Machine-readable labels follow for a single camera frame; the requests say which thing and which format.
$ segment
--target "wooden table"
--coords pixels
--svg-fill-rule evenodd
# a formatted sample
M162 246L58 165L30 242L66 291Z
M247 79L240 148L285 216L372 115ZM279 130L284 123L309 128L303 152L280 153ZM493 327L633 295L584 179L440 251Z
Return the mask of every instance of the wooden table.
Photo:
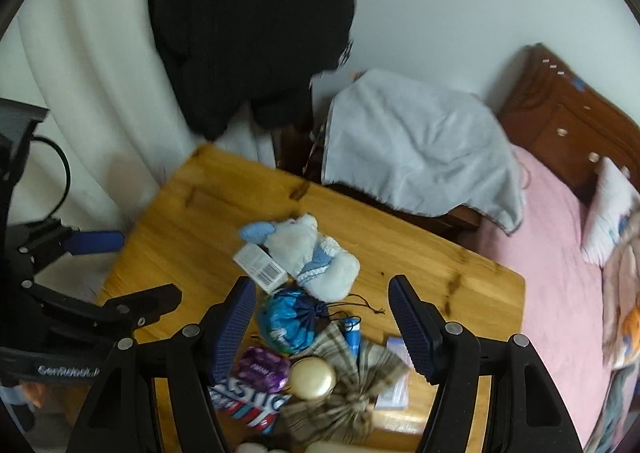
M405 274L423 300L478 336L506 340L520 330L524 281L516 273L375 208L209 144L182 165L138 221L101 300L174 283L182 291L182 304L137 331L136 339L172 336L183 325L198 322L243 274L232 261L242 246L239 227L306 212L315 215L321 232L360 260L362 268L351 292L373 307L386 308L385 315L353 311L362 316L361 331L367 339L384 344L388 335L399 335L386 298L388 281L395 274ZM255 332L252 322L247 335ZM470 452L482 448L489 386L488 379L481 379ZM374 413L378 428L405 433L378 429L367 444L414 450L434 394L435 388L412 372L410 407ZM166 451L174 453L179 447L166 382L158 383L158 400ZM233 447L251 433L226 415L220 415L220 422Z

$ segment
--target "blue ear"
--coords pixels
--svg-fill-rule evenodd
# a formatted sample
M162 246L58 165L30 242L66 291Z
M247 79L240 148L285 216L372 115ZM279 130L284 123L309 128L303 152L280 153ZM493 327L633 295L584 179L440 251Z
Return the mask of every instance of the blue ear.
M271 222L254 222L242 227L238 234L245 242L263 245L269 235L276 232L276 227Z

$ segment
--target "plaid fabric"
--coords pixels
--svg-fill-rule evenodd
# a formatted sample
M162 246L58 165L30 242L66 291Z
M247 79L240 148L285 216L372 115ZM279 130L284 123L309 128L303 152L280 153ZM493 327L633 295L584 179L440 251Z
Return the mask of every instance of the plaid fabric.
M322 357L334 367L337 383L322 401L290 403L280 409L291 435L301 443L331 440L349 444L367 438L371 433L370 398L395 385L408 370L393 352L364 340L357 364L335 322L292 359L306 356Z

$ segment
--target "blue drawstring bag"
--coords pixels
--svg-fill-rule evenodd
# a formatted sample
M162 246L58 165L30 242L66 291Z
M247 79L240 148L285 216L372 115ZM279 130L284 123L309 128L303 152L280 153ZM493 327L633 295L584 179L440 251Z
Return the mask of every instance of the blue drawstring bag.
M257 321L265 343L283 354L297 354L316 338L316 319L328 318L327 304L300 287L286 287L264 300Z

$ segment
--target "pink bedsheet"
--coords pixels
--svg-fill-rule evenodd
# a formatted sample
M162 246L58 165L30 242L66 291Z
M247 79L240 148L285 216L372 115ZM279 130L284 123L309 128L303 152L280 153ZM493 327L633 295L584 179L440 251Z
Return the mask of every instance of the pink bedsheet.
M529 152L514 149L523 165L522 226L508 237L484 220L473 240L461 244L524 277L522 333L549 370L584 446L611 373L602 364L602 271L580 254L585 207Z

